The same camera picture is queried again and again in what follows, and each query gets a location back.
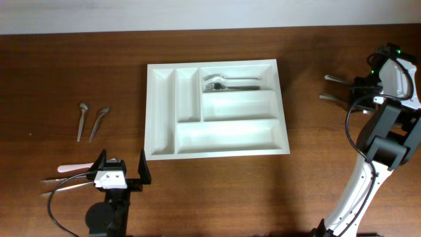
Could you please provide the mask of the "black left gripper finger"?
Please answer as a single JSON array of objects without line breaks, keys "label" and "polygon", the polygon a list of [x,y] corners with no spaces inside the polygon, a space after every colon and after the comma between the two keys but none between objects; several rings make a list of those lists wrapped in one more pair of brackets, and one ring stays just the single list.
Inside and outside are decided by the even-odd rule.
[{"label": "black left gripper finger", "polygon": [[98,156],[97,160],[88,169],[86,178],[88,180],[94,180],[96,177],[96,174],[99,171],[103,170],[103,167],[106,161],[107,161],[107,150],[103,149],[100,155]]},{"label": "black left gripper finger", "polygon": [[142,184],[151,184],[152,177],[147,165],[145,150],[142,149],[139,158],[139,164],[137,168],[137,173],[139,174]]}]

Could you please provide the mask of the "steel fork dark handle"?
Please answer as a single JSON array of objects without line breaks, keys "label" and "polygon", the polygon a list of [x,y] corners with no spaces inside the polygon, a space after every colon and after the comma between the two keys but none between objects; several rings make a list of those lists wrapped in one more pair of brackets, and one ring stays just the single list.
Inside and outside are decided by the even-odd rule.
[{"label": "steel fork dark handle", "polygon": [[205,86],[204,92],[223,92],[223,91],[253,91],[260,90],[260,86],[226,86],[223,83],[215,82]]}]

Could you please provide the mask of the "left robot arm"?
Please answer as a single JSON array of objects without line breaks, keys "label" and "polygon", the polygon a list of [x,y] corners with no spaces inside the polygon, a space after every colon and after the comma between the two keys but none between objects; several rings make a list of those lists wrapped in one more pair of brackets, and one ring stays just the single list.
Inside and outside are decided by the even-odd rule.
[{"label": "left robot arm", "polygon": [[87,179],[105,194],[102,202],[93,204],[87,211],[85,222],[90,236],[125,236],[128,225],[130,196],[142,192],[152,181],[145,152],[139,157],[139,178],[126,178],[127,168],[122,159],[107,159],[103,150],[87,171]]}]

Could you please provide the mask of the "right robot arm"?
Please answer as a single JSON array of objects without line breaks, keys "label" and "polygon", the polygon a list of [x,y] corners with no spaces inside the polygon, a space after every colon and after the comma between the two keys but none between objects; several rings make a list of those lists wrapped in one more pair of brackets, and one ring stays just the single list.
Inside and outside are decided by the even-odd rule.
[{"label": "right robot arm", "polygon": [[[392,43],[367,57],[369,75],[353,82],[327,75],[349,90],[345,135],[358,153],[354,171],[330,215],[311,236],[356,236],[368,206],[392,172],[404,165],[420,145],[420,100],[416,91],[418,60]],[[349,115],[370,113],[357,140],[349,132]]]}]

